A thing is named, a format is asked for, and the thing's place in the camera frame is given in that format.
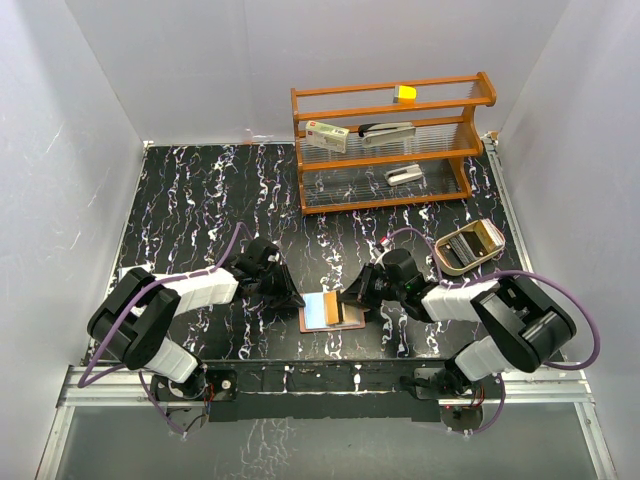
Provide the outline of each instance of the white box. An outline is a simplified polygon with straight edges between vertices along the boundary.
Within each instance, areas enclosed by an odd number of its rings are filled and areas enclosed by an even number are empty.
[[[334,127],[326,123],[309,120],[305,127],[307,133],[307,145],[326,148],[332,152],[346,153],[349,129]]]

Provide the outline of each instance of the white wall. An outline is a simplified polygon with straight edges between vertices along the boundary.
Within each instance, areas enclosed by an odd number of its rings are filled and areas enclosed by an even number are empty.
[[[640,469],[638,52],[637,1],[574,0],[499,146],[535,269],[598,320],[602,354],[587,374],[622,479]],[[589,336],[576,343],[573,358],[586,357]]]
[[[26,479],[86,348],[142,145],[64,1],[0,13],[0,477]]]
[[[568,0],[66,0],[136,131],[291,140],[290,88],[485,70],[499,129]]]

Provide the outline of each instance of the orange wooden rack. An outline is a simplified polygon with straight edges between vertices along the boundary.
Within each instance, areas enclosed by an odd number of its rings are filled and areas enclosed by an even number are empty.
[[[418,90],[417,102],[411,105],[392,103],[393,90],[396,85],[416,87]],[[480,105],[492,106],[495,102],[495,89],[484,72],[465,77],[313,90],[292,88],[293,130],[302,213],[307,215],[469,198],[471,186],[464,170],[464,159],[481,155],[483,152],[483,144],[474,125],[475,109]],[[331,109],[332,105],[338,105],[338,108]],[[438,113],[441,115],[445,113],[447,116],[437,116]],[[353,117],[368,117],[365,121],[360,121],[360,124],[411,121],[416,127],[416,135],[413,139],[404,142],[364,148],[357,133],[359,125],[349,124],[355,123]],[[348,128],[351,133],[346,153],[331,152],[308,145],[304,125],[300,126],[300,123],[309,120],[326,120],[327,123]],[[310,172],[369,168],[378,165],[433,160],[447,160],[449,162],[457,183],[455,191],[314,205],[309,204],[305,197],[303,176]]]

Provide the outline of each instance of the wooden shelf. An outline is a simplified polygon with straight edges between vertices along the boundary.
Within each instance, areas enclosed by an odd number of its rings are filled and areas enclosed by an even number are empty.
[[[420,103],[413,105],[394,104],[393,89],[396,85],[411,85],[418,90]],[[300,198],[304,214],[321,213],[356,208],[371,208],[377,206],[401,205],[407,203],[423,203],[428,201],[468,198],[471,187],[466,178],[463,160],[465,157],[477,156],[482,153],[483,144],[478,137],[473,123],[476,106],[492,106],[496,102],[496,93],[484,72],[466,77],[449,77],[441,79],[426,79],[403,81],[394,83],[378,83],[346,87],[333,87],[314,90],[291,89],[291,103],[293,109],[294,136],[296,141],[296,155],[298,161],[298,182]],[[434,111],[438,109],[461,109],[459,115],[442,116],[421,119],[411,119],[416,127],[414,138],[403,142],[390,143],[378,147],[365,148],[358,136],[358,125],[343,125],[350,130],[346,153],[331,152],[307,144],[304,125],[300,122],[323,119],[348,119],[375,115],[376,123],[385,121],[403,121],[398,114],[406,112]],[[445,161],[450,165],[450,178],[456,183],[455,191],[446,192],[400,192],[401,186],[389,187],[384,181],[384,171],[397,168],[406,162],[419,162],[426,168],[426,162]],[[310,175],[325,175],[349,184],[349,178],[354,175],[366,174],[371,176],[371,169],[376,175],[382,174],[382,184],[378,182],[378,189],[385,190],[380,198],[364,201],[344,201],[318,203],[318,195],[313,191],[314,180],[309,183]]]
[[[331,152],[297,140],[303,172],[381,165],[418,160],[468,157],[478,153],[480,138],[467,123],[455,122],[416,128],[411,140],[365,148],[357,133],[349,134],[346,153]]]

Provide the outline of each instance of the stapler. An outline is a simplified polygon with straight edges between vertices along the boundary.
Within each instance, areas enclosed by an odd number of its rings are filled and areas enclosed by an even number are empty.
[[[358,135],[362,137],[364,147],[377,147],[391,142],[401,142],[413,138],[416,127],[411,122],[400,123],[367,123],[358,127]]]
[[[414,163],[406,167],[389,170],[388,172],[385,172],[384,178],[390,186],[395,187],[396,185],[422,178],[422,170],[420,170],[420,166],[418,164]]]

